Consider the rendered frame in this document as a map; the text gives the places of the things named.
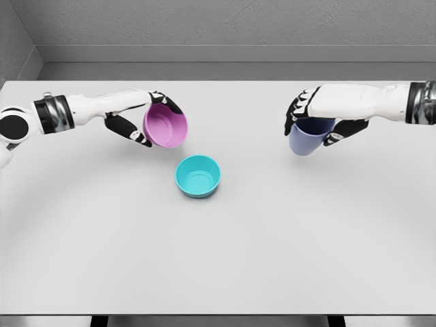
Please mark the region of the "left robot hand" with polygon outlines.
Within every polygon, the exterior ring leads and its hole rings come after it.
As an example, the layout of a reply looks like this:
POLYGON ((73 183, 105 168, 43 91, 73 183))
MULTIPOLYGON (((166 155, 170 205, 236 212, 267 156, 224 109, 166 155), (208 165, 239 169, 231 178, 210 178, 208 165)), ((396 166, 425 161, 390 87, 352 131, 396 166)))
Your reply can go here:
POLYGON ((106 128, 114 133, 133 140, 147 147, 153 143, 146 137, 142 129, 138 129, 132 122, 120 116, 125 110, 131 110, 152 104, 163 104, 176 114, 183 114, 182 110, 167 96, 157 91, 130 90, 113 93, 98 98, 100 107, 105 112, 104 123, 106 128))

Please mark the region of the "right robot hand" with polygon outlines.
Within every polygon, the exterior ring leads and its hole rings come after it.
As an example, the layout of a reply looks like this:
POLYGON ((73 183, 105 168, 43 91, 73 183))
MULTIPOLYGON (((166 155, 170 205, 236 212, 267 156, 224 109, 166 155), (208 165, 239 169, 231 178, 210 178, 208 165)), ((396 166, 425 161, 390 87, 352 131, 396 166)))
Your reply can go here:
POLYGON ((324 138, 324 146, 333 145, 369 126, 375 115, 374 87, 359 84, 323 84, 306 89, 290 104, 285 114, 284 135, 288 136, 299 119, 339 119, 324 138))

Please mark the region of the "lavender blue cup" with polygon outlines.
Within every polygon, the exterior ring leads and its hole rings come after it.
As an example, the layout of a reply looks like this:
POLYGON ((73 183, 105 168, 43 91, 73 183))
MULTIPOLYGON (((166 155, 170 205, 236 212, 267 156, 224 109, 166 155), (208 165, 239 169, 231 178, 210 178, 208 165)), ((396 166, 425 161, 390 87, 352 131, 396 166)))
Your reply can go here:
POLYGON ((290 149, 300 156, 312 154, 333 130, 334 125, 334 119, 315 117, 298 119, 289 134, 290 149))

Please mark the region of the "pink bowl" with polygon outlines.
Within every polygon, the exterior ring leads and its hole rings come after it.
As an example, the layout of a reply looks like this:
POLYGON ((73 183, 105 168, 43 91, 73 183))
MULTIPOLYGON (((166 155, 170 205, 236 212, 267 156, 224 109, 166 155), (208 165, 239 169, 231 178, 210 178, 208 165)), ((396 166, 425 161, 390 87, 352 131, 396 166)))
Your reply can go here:
POLYGON ((167 149, 178 147, 187 137, 187 118, 163 104, 152 104, 143 118, 143 131, 157 146, 167 149))

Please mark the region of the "teal bowl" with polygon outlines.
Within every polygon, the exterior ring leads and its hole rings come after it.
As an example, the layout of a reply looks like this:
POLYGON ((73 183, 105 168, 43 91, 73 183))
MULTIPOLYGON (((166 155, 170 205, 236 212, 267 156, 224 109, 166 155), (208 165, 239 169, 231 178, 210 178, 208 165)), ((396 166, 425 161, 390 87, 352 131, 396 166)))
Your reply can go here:
POLYGON ((174 172, 178 188, 192 198, 211 195, 221 180, 221 168, 211 157, 192 155, 181 160, 174 172))

